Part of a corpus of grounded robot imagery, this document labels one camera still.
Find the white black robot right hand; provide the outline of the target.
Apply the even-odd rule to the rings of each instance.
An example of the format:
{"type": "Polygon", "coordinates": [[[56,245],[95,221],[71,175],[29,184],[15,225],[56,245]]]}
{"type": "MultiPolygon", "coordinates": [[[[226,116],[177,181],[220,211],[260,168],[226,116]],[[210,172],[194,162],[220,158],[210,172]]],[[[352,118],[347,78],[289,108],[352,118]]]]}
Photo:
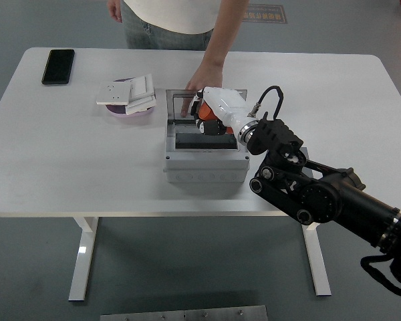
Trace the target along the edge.
{"type": "Polygon", "coordinates": [[[205,87],[195,94],[189,109],[196,127],[208,136],[234,134],[240,139],[258,123],[248,117],[248,105],[236,90],[205,87]]]}

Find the person's left hand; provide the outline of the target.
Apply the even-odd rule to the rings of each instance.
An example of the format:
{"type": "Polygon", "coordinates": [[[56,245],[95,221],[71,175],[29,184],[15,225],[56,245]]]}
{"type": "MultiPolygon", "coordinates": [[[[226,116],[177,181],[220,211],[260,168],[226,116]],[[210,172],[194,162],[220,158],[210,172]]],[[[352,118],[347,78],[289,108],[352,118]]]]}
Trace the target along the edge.
{"type": "Polygon", "coordinates": [[[223,85],[223,64],[210,64],[202,62],[188,81],[186,90],[202,90],[205,87],[218,87],[223,85]]]}

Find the person's right hand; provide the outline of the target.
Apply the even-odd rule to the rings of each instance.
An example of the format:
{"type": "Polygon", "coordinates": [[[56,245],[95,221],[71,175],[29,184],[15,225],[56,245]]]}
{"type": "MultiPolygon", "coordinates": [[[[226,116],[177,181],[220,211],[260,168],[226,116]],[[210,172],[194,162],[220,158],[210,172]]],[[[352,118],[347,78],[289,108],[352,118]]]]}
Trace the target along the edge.
{"type": "Polygon", "coordinates": [[[122,22],[121,0],[107,0],[109,16],[118,23],[122,22]]]}

